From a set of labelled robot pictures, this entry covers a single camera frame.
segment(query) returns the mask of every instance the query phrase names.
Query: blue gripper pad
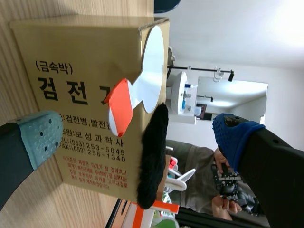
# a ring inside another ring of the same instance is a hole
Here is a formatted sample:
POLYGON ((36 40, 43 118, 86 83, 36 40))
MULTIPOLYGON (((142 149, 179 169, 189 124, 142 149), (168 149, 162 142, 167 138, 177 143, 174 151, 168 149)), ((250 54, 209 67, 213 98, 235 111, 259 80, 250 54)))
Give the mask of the blue gripper pad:
POLYGON ((61 142, 61 116, 53 111, 42 111, 17 120, 16 123, 31 165, 36 170, 54 154, 61 142))
POLYGON ((233 116, 227 113, 219 114, 214 118, 212 125, 218 146, 229 165, 237 172, 240 157, 250 135, 265 126, 254 121, 239 123, 233 127, 227 126, 224 117, 229 115, 233 116))

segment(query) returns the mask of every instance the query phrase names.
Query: black fur strip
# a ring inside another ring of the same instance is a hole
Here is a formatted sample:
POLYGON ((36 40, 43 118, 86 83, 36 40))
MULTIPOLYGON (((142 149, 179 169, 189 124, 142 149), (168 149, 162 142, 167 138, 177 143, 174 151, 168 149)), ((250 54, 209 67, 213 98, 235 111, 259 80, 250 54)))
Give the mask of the black fur strip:
POLYGON ((142 160, 140 165, 137 203, 148 209, 156 200, 157 188, 166 166, 166 136, 168 109, 162 103, 154 111, 142 137, 142 160))

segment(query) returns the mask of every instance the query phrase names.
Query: olive shirt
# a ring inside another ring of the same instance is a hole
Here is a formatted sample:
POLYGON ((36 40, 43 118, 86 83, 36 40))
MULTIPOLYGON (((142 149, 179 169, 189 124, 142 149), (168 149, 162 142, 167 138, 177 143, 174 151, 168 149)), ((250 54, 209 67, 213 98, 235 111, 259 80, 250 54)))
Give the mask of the olive shirt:
MULTIPOLYGON (((181 174, 196 169, 194 175, 186 182, 185 191, 173 191, 169 194, 173 203, 190 208, 199 213, 212 215, 211 201, 218 195, 212 177, 211 166, 214 163, 214 151, 206 147, 197 147, 188 143, 166 140, 166 145, 173 148, 171 156, 178 160, 178 171, 181 174)), ((239 182, 242 189, 254 196, 247 184, 239 182)), ((251 216, 241 211, 232 216, 258 225, 269 227, 266 217, 251 216)))

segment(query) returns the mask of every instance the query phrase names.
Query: wooden table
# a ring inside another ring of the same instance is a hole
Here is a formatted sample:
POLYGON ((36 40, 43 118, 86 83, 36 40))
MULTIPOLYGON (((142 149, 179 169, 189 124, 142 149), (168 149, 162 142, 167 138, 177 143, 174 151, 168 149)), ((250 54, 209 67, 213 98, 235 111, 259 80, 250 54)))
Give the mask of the wooden table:
MULTIPOLYGON (((0 125, 38 111, 9 22, 69 14, 153 16, 153 0, 0 0, 0 125)), ((63 184, 53 157, 14 192, 0 227, 104 228, 116 200, 63 184)))

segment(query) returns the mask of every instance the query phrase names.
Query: yellow cardboard box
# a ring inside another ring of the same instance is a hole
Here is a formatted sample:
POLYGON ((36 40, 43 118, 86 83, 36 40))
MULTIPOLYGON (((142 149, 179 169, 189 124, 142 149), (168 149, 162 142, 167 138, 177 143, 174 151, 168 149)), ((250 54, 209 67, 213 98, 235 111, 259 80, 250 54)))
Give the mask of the yellow cardboard box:
POLYGON ((141 136, 152 114, 133 111, 123 137, 111 133, 104 99, 116 83, 133 83, 153 26, 162 30, 165 101, 169 21, 74 15, 11 23, 40 110, 61 113, 55 153, 64 182, 136 202, 141 136))

